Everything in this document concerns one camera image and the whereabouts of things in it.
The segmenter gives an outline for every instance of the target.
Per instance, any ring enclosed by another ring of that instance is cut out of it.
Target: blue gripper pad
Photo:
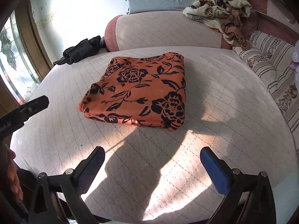
[[[210,155],[208,148],[202,148],[200,151],[200,161],[210,176],[215,188],[219,194],[225,196],[229,192],[229,179],[216,160]]]

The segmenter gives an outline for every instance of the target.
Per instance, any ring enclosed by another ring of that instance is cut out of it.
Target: metal screw
[[[38,178],[39,178],[39,179],[42,179],[44,176],[46,176],[46,173],[42,172],[42,173],[40,173],[40,174],[38,175]]]
[[[261,175],[262,175],[263,177],[267,177],[267,176],[268,176],[268,174],[267,174],[265,171],[262,171],[262,172],[261,172]]]
[[[69,169],[67,169],[67,170],[65,171],[65,174],[66,174],[66,175],[70,175],[70,174],[72,174],[73,172],[74,172],[74,170],[71,169],[71,168],[69,168]]]
[[[236,174],[236,175],[238,175],[238,174],[241,173],[241,171],[238,168],[233,168],[233,173]]]

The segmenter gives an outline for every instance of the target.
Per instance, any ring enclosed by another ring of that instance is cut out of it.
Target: striped cushion
[[[250,37],[252,48],[233,50],[247,62],[262,79],[291,129],[299,149],[299,97],[294,82],[294,71],[289,67],[294,47],[285,41],[255,31]]]

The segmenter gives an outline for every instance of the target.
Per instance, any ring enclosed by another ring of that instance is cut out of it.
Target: human hand
[[[10,189],[15,194],[17,201],[23,201],[23,191],[20,186],[20,181],[17,175],[17,169],[13,159],[15,159],[16,154],[11,149],[7,148],[7,157],[8,157],[8,168],[7,168],[7,177],[11,181]]]

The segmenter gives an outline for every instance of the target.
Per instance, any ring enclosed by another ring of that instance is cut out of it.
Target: glass pane
[[[30,97],[40,84],[21,43],[14,12],[0,33],[0,75],[20,103]]]

